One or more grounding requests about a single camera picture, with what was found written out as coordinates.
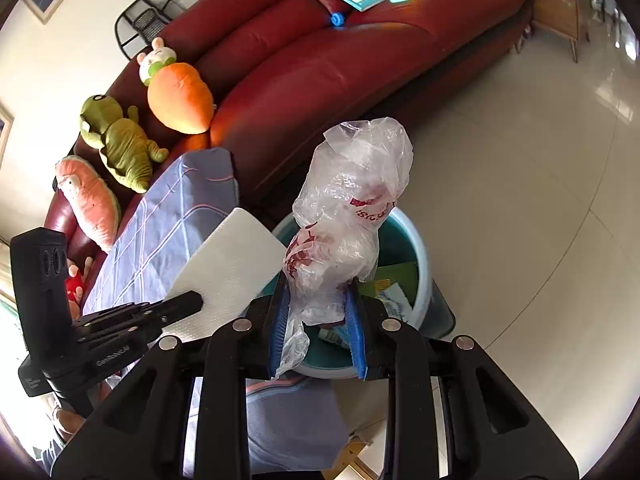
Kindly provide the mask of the person's left hand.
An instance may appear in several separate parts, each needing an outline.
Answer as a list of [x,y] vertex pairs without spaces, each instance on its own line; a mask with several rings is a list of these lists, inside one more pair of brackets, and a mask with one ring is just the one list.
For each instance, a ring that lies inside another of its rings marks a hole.
[[[101,382],[94,389],[93,406],[97,406],[103,402],[111,393],[112,388],[107,382]],[[57,406],[52,412],[52,422],[58,436],[68,442],[85,422],[85,417],[78,415],[73,411],[64,410]]]

